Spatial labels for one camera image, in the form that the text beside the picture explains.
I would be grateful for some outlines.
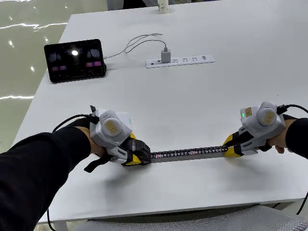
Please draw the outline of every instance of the glossy floor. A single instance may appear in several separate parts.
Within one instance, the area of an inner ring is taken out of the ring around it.
[[[12,144],[71,14],[106,11],[106,0],[0,0],[0,153]]]

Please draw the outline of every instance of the black sleeve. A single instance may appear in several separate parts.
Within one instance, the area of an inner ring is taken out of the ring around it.
[[[308,159],[308,146],[306,146],[308,141],[308,118],[294,121],[288,128],[285,141],[288,149]]]
[[[87,136],[74,127],[29,137],[0,154],[0,230],[32,231],[89,154]]]

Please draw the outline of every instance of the white power strip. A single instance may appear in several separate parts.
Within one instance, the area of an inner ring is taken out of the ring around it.
[[[171,58],[170,63],[162,64],[160,59],[152,59],[145,62],[146,68],[163,67],[163,66],[178,66],[178,65],[189,65],[189,64],[204,64],[213,63],[214,58],[210,54],[195,55],[190,57],[177,57]]]

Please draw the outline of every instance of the power adapter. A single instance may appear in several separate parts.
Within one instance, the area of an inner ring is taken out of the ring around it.
[[[171,50],[168,50],[168,47],[165,47],[162,50],[162,58],[161,61],[163,64],[167,64],[171,62]]]

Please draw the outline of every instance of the white cup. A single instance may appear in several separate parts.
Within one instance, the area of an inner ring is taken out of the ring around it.
[[[169,0],[157,0],[157,2],[158,2],[158,10],[160,13],[169,12]]]

